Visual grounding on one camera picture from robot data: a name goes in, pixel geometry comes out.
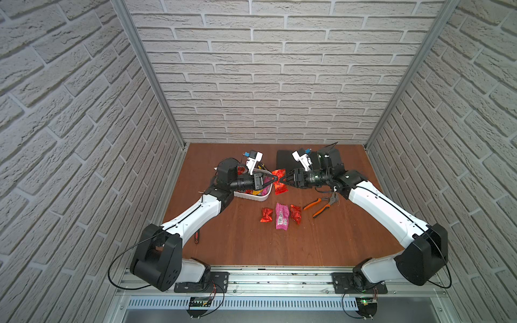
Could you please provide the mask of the red tea bag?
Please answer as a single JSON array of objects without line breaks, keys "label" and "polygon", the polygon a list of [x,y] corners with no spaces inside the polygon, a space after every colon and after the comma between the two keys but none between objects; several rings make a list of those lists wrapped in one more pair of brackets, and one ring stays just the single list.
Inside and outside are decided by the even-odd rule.
[{"label": "red tea bag", "polygon": [[271,223],[273,221],[273,209],[262,208],[261,210],[261,223]]},{"label": "red tea bag", "polygon": [[300,206],[290,205],[289,215],[298,225],[300,225],[302,220],[302,208]]},{"label": "red tea bag", "polygon": [[288,192],[288,187],[283,182],[283,179],[285,178],[285,175],[286,175],[286,170],[285,169],[274,170],[272,172],[272,175],[277,177],[277,180],[274,183],[275,194],[276,195],[281,195],[281,194],[283,194],[285,192]]}]

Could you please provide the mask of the pink tea bag packet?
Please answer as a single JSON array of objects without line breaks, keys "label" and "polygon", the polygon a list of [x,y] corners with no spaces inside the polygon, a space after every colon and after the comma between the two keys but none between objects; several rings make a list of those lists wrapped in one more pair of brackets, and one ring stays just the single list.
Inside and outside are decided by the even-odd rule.
[{"label": "pink tea bag packet", "polygon": [[275,207],[276,221],[275,228],[277,230],[288,230],[289,225],[289,207],[280,203]]}]

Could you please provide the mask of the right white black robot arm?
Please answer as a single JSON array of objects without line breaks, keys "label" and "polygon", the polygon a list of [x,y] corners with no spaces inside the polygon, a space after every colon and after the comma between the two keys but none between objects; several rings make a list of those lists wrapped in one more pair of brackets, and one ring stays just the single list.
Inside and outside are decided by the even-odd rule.
[{"label": "right white black robot arm", "polygon": [[392,279],[405,279],[422,286],[440,270],[448,267],[448,232],[405,211],[381,193],[363,174],[348,170],[334,145],[313,152],[298,149],[292,158],[300,165],[286,172],[281,181],[300,189],[327,186],[334,197],[342,196],[369,213],[403,247],[399,253],[368,258],[356,265],[350,279],[359,292],[375,288]]}]

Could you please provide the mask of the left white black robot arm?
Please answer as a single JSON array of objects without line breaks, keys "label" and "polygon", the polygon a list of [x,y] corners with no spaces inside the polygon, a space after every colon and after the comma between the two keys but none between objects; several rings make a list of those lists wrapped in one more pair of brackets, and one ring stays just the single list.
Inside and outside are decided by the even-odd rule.
[{"label": "left white black robot arm", "polygon": [[184,245],[229,206],[236,191],[262,191],[278,181],[277,176],[262,170],[239,174],[239,167],[235,158],[221,161],[198,201],[169,222],[146,227],[135,246],[131,274],[162,292],[173,285],[186,287],[189,292],[212,288],[211,267],[183,258]]}]

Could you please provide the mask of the white plastic storage box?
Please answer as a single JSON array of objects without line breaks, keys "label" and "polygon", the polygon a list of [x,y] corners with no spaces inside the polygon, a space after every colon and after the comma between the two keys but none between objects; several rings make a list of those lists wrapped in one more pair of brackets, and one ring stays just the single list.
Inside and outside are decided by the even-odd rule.
[{"label": "white plastic storage box", "polygon": [[236,198],[247,199],[251,201],[264,202],[268,199],[269,195],[273,191],[272,173],[268,170],[255,168],[252,176],[261,175],[260,178],[263,180],[263,184],[269,184],[269,186],[259,191],[247,190],[247,191],[235,191],[234,196]]}]

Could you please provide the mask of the black plastic tool case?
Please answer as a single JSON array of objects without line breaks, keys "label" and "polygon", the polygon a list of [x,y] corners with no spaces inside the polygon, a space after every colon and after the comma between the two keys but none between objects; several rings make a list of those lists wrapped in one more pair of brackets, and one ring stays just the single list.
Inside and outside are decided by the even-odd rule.
[{"label": "black plastic tool case", "polygon": [[[310,152],[308,156],[311,159],[313,170],[326,170],[330,168],[333,172],[345,171],[341,155],[335,148],[328,152]],[[298,168],[304,169],[302,163],[296,161],[292,156],[292,152],[288,150],[279,150],[277,152],[276,168],[285,169],[286,172],[291,172]]]}]

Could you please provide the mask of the left controller board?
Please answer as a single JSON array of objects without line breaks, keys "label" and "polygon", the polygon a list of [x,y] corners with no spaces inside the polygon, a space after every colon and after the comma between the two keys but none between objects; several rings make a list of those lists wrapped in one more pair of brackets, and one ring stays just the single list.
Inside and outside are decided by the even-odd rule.
[{"label": "left controller board", "polygon": [[201,318],[208,314],[213,299],[211,297],[190,297],[188,301],[187,314],[191,318]]}]

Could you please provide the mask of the controller board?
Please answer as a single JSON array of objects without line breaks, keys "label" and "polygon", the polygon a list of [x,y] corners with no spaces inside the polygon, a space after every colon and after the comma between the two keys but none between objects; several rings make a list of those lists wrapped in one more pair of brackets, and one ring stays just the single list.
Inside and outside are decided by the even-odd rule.
[{"label": "controller board", "polygon": [[378,310],[378,301],[374,298],[356,298],[358,310],[356,313],[361,319],[373,319]]},{"label": "controller board", "polygon": [[191,318],[201,318],[208,314],[213,299],[211,297],[190,297],[188,301],[187,314]]}]

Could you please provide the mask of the right controller board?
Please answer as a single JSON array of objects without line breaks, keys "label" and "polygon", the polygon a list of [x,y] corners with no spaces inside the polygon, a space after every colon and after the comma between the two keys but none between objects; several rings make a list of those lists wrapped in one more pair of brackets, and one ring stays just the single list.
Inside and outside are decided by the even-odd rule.
[{"label": "right controller board", "polygon": [[373,319],[378,310],[378,301],[374,298],[356,298],[358,310],[356,313],[361,319]]}]

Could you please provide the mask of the orange handled pliers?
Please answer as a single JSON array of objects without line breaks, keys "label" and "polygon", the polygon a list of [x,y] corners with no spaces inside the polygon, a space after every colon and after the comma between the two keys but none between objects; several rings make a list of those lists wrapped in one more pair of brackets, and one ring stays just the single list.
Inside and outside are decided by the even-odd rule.
[{"label": "orange handled pliers", "polygon": [[322,213],[324,213],[327,209],[330,209],[335,203],[339,201],[339,196],[336,192],[333,192],[330,196],[318,198],[317,200],[308,203],[305,205],[302,210],[307,211],[308,209],[315,207],[315,206],[321,206],[321,208],[315,212],[312,215],[312,218],[315,219]]}]

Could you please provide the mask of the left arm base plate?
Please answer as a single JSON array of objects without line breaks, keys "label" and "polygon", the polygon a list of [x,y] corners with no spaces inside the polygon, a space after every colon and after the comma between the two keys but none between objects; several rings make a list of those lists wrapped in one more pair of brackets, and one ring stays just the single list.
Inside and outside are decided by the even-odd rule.
[{"label": "left arm base plate", "polygon": [[198,283],[175,283],[175,293],[226,293],[230,273],[216,271],[204,274]]}]

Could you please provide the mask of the aluminium front rail frame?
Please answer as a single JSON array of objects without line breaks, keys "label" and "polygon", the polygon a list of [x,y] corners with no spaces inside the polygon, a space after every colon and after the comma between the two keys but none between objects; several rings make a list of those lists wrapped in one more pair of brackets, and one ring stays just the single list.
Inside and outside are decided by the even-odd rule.
[{"label": "aluminium front rail frame", "polygon": [[398,300],[403,311],[414,308],[412,301],[430,301],[437,314],[450,305],[447,292],[434,285],[414,286],[400,279],[385,283],[384,295],[336,294],[331,273],[350,273],[347,267],[238,267],[216,266],[214,272],[229,272],[226,293],[175,293],[153,287],[137,290],[141,281],[125,273],[126,288],[117,292],[111,304],[111,318],[122,318],[128,310],[187,310],[190,297],[211,297],[212,310],[305,310],[356,312],[356,298],[374,298],[378,308],[389,300]]}]

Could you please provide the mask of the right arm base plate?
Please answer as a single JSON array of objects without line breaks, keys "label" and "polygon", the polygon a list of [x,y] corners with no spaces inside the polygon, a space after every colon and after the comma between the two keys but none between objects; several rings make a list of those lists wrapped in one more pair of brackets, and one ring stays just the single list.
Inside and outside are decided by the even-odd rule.
[{"label": "right arm base plate", "polygon": [[371,283],[360,273],[331,273],[336,294],[384,295],[388,289],[384,282]]}]

